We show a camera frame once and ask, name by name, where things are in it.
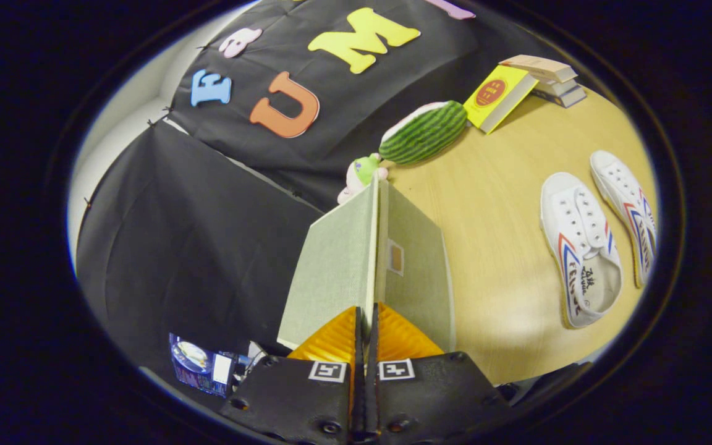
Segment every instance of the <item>foam letter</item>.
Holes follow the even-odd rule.
[[[229,78],[224,78],[221,83],[219,74],[211,73],[205,75],[205,70],[199,70],[194,73],[192,78],[192,107],[204,101],[221,101],[222,104],[229,102],[229,90],[232,86],[232,81]]]
[[[245,50],[246,45],[257,40],[257,37],[260,37],[261,34],[263,34],[262,29],[238,29],[221,43],[221,46],[218,47],[218,51],[221,51],[221,54],[227,59],[230,59]]]
[[[458,8],[457,6],[452,5],[452,3],[450,2],[446,2],[446,0],[425,0],[425,2],[444,9],[444,11],[447,12],[447,15],[457,20],[466,20],[467,18],[477,17],[474,12],[466,11],[466,9],[463,8]]]
[[[386,39],[392,47],[405,45],[421,35],[418,29],[406,28],[388,18],[375,14],[371,8],[356,9],[348,14],[348,23],[355,33],[323,33],[314,37],[307,47],[309,51],[319,49],[348,62],[350,72],[359,74],[375,63],[372,54],[359,54],[354,50],[386,54],[386,47],[378,36]]]
[[[252,109],[252,115],[249,116],[249,122],[252,124],[261,124],[282,138],[295,138],[303,135],[317,119],[317,113],[320,111],[320,102],[317,96],[307,88],[293,82],[287,71],[277,74],[268,85],[268,91],[271,93],[281,91],[299,101],[302,105],[302,112],[295,118],[289,118],[271,107],[268,98],[262,98],[257,101],[257,105]]]

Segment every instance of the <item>white wall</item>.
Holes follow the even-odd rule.
[[[200,53],[197,48],[209,43],[229,22],[255,3],[250,2],[215,17],[161,51],[136,71],[98,113],[79,149],[70,176],[67,233],[74,269],[78,232],[87,208],[85,198],[90,199],[106,170],[122,150],[144,132],[147,120],[155,122],[166,115],[162,109],[169,106],[181,78]]]

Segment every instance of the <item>black cloth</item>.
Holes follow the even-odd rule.
[[[276,335],[309,225],[322,215],[159,122],[108,169],[85,215],[77,279],[111,339],[210,408],[223,400],[176,381],[169,333],[248,352]]]
[[[386,54],[361,74],[325,50],[307,46],[319,34],[352,32],[347,16],[359,8],[421,35]],[[241,28],[263,34],[231,59],[218,51]],[[490,12],[455,20],[421,0],[263,0],[230,23],[192,62],[181,80],[170,119],[190,135],[245,163],[308,202],[327,211],[345,186],[345,170],[356,158],[378,151],[381,136],[418,107],[434,101],[465,101],[498,62],[516,54],[562,60],[537,37]],[[192,76],[198,70],[232,80],[228,104],[190,105]],[[260,98],[287,116],[300,105],[285,94],[268,92],[282,71],[320,100],[320,113],[307,132],[282,138],[249,115]]]

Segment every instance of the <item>orange letter u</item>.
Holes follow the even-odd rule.
[[[287,117],[272,107],[268,98],[262,98],[257,101],[257,105],[252,109],[252,115],[249,116],[249,122],[252,124],[261,124],[282,138],[295,138],[303,135],[317,119],[317,113],[320,111],[320,101],[317,96],[307,88],[293,82],[287,71],[277,74],[268,85],[268,91],[271,93],[281,91],[299,101],[302,105],[302,112],[295,118]]]

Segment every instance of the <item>white sneaker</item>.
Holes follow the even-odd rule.
[[[653,209],[634,174],[615,155],[604,150],[596,151],[590,156],[590,165],[601,196],[630,232],[636,258],[636,287],[642,287],[650,275],[658,245]]]
[[[559,265],[568,322],[575,328],[596,322],[622,290],[617,245],[601,205],[579,178],[553,174],[543,183],[540,227]]]

